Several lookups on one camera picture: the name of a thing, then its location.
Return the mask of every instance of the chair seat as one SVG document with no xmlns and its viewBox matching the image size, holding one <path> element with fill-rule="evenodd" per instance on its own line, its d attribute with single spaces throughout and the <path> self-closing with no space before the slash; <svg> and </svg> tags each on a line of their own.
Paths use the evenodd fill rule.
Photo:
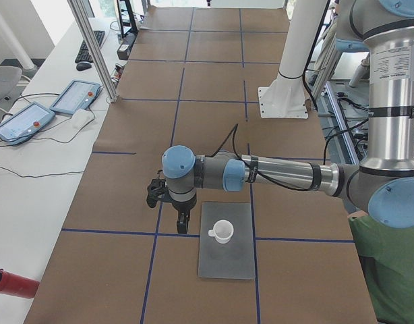
<svg viewBox="0 0 414 324">
<path fill-rule="evenodd" d="M 0 66 L 0 100 L 20 81 L 22 70 L 14 66 Z"/>
</svg>

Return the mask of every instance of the sticker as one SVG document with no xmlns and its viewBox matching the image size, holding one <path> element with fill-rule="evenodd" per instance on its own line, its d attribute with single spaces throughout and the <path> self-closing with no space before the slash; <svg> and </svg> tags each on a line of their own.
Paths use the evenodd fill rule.
<svg viewBox="0 0 414 324">
<path fill-rule="evenodd" d="M 372 53 L 370 83 L 414 79 L 414 45 Z"/>
</svg>

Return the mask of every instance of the computer mouse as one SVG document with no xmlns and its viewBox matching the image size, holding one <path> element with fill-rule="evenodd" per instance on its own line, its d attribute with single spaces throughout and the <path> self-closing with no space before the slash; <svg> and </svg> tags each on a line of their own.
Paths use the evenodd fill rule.
<svg viewBox="0 0 414 324">
<path fill-rule="evenodd" d="M 81 61 L 77 64 L 77 71 L 84 71 L 87 69 L 90 69 L 92 67 L 92 64 L 90 62 Z"/>
</svg>

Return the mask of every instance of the computer keyboard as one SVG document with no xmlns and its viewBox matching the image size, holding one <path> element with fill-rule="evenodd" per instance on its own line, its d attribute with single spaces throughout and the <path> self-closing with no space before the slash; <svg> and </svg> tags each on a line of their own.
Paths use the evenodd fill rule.
<svg viewBox="0 0 414 324">
<path fill-rule="evenodd" d="M 104 30 L 94 30 L 93 31 L 94 36 L 96 37 L 96 40 L 98 41 L 99 47 L 102 46 L 102 42 L 104 41 L 105 37 L 105 31 Z M 92 63 L 93 59 L 90 56 L 87 48 L 86 42 L 83 40 L 80 46 L 80 50 L 78 51 L 78 55 L 75 58 L 75 63 L 81 62 L 81 61 L 87 61 Z"/>
</svg>

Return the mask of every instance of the red cup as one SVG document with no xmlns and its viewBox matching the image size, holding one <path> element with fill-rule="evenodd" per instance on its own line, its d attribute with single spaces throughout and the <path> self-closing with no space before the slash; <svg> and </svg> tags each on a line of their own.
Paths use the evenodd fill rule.
<svg viewBox="0 0 414 324">
<path fill-rule="evenodd" d="M 0 269 L 0 294 L 33 298 L 39 286 L 39 281 Z"/>
</svg>

